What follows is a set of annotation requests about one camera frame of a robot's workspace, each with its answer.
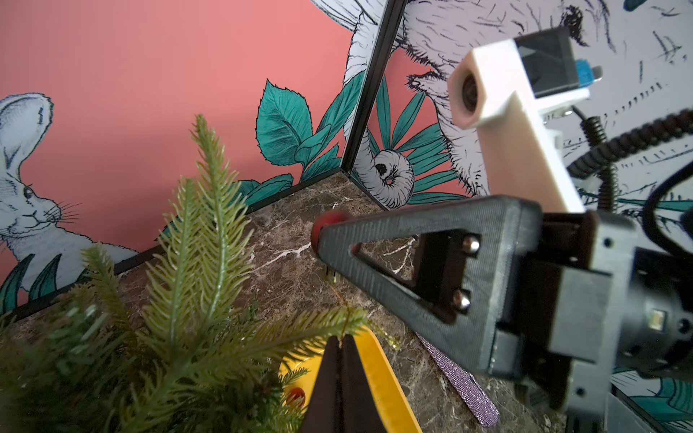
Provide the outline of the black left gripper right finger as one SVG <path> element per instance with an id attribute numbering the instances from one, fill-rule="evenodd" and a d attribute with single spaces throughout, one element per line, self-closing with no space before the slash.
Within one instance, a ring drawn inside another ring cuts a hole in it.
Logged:
<path id="1" fill-rule="evenodd" d="M 343 432 L 386 433 L 352 335 L 342 339 L 340 389 Z"/>

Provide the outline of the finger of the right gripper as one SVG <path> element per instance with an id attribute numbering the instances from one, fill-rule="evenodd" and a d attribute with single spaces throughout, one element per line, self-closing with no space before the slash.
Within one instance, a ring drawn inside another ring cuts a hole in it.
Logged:
<path id="1" fill-rule="evenodd" d="M 516 301 L 524 259 L 539 243 L 538 203 L 488 196 L 358 218 L 360 254 L 325 265 L 470 373 L 524 376 Z M 364 250 L 367 243 L 413 236 L 410 280 Z"/>

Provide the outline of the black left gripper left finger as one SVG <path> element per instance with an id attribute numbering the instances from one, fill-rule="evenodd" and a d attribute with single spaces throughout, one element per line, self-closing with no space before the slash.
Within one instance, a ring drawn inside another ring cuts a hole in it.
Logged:
<path id="1" fill-rule="evenodd" d="M 323 353 L 316 382 L 300 432 L 340 432 L 341 420 L 341 349 L 339 340 L 330 337 Z"/>

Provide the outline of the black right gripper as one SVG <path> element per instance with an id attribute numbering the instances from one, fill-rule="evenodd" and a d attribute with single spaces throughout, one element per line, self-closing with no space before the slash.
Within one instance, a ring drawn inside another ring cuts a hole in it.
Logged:
<path id="1" fill-rule="evenodd" d="M 487 236 L 487 373 L 535 385 L 570 427 L 606 416 L 615 368 L 692 378 L 692 263 L 602 212 L 507 209 Z"/>

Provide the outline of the small red ball ornament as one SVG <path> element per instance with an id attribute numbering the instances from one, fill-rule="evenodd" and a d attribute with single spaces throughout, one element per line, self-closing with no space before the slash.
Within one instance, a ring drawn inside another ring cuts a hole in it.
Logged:
<path id="1" fill-rule="evenodd" d="M 292 387 L 286 393 L 285 402 L 287 405 L 302 409 L 306 404 L 306 393 L 301 387 Z"/>

